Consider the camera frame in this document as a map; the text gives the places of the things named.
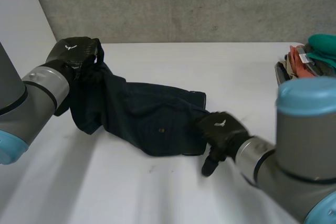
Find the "black ring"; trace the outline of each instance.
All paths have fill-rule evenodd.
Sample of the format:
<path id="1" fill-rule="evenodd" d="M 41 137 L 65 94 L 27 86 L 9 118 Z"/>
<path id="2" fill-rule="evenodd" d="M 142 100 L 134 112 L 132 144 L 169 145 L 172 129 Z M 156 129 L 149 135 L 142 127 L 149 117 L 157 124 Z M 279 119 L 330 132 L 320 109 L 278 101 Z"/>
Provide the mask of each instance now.
<path id="1" fill-rule="evenodd" d="M 280 167 L 280 170 L 285 173 L 288 177 L 291 177 L 296 180 L 300 180 L 305 183 L 311 183 L 311 184 L 319 184 L 319 185 L 329 185 L 329 184 L 335 184 L 336 178 L 328 178 L 328 179 L 320 179 L 320 180 L 313 180 L 311 178 L 305 178 L 298 175 L 294 175 Z"/>
<path id="2" fill-rule="evenodd" d="M 0 109 L 0 115 L 6 114 L 9 111 L 19 107 L 27 99 L 27 97 L 28 97 L 28 91 L 27 91 L 27 88 L 25 87 L 25 92 L 23 93 L 23 95 L 21 95 L 19 99 L 17 99 L 12 104 Z"/>
<path id="3" fill-rule="evenodd" d="M 43 87 L 42 85 L 40 85 L 36 82 L 24 81 L 23 83 L 27 84 L 27 85 L 35 86 L 35 87 L 41 89 L 42 91 L 44 91 L 51 98 L 52 102 L 54 103 L 55 110 L 57 110 L 57 100 L 49 90 L 47 90 L 45 87 Z"/>
<path id="4" fill-rule="evenodd" d="M 275 153 L 275 150 L 271 150 L 269 152 L 266 152 L 257 162 L 256 167 L 254 168 L 254 172 L 253 172 L 253 179 L 255 181 L 256 184 L 258 184 L 258 172 L 259 169 L 261 168 L 261 165 L 263 164 L 263 162 L 272 154 Z"/>

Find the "silver metal joint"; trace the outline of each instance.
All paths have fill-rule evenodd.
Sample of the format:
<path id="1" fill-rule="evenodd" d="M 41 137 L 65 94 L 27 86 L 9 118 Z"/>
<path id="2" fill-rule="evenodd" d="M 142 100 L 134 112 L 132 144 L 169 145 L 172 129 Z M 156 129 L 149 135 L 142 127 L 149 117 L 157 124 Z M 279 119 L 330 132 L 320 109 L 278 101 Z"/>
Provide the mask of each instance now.
<path id="1" fill-rule="evenodd" d="M 46 88 L 55 97 L 57 107 L 60 106 L 70 91 L 67 79 L 60 72 L 49 67 L 36 67 L 24 76 L 22 80 L 34 82 Z"/>
<path id="2" fill-rule="evenodd" d="M 274 145 L 257 136 L 250 138 L 239 148 L 236 155 L 236 165 L 252 184 L 256 183 L 254 172 L 259 160 L 274 148 Z"/>

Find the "light blue robot joint cap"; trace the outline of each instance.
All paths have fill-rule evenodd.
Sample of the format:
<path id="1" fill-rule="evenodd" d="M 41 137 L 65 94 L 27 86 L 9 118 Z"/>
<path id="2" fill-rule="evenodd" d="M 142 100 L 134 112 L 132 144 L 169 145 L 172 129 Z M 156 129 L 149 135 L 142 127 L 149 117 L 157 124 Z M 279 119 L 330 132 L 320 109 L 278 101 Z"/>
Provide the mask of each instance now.
<path id="1" fill-rule="evenodd" d="M 16 162 L 28 147 L 19 137 L 0 130 L 0 164 L 9 165 Z"/>
<path id="2" fill-rule="evenodd" d="M 286 81 L 278 89 L 277 110 L 293 116 L 336 113 L 336 78 Z"/>
<path id="3" fill-rule="evenodd" d="M 335 224 L 336 223 L 336 191 L 321 200 L 309 212 L 304 224 Z"/>

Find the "green cloth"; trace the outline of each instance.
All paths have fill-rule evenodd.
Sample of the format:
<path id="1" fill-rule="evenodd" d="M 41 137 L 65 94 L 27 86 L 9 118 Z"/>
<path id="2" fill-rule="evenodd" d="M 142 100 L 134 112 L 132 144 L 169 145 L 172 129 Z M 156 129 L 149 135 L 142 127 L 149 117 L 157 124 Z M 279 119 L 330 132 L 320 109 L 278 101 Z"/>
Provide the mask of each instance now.
<path id="1" fill-rule="evenodd" d="M 336 57 L 336 35 L 314 34 L 309 37 L 308 43 L 315 51 Z"/>
<path id="2" fill-rule="evenodd" d="M 332 67 L 336 68 L 336 56 L 330 56 L 325 54 L 319 54 L 318 52 L 310 52 L 307 54 L 309 58 L 322 60 L 325 63 L 328 63 Z"/>
<path id="3" fill-rule="evenodd" d="M 309 37 L 308 43 L 314 49 L 307 54 L 309 58 L 322 60 L 336 68 L 336 35 L 314 34 Z"/>

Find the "gray concrete wall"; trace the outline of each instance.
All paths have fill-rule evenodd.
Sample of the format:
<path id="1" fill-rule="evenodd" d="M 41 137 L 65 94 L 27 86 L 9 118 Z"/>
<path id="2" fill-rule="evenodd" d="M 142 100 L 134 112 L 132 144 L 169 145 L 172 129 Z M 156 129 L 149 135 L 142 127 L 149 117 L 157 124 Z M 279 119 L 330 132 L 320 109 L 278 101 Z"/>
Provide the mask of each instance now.
<path id="1" fill-rule="evenodd" d="M 39 0 L 57 39 L 305 42 L 336 34 L 336 0 Z"/>

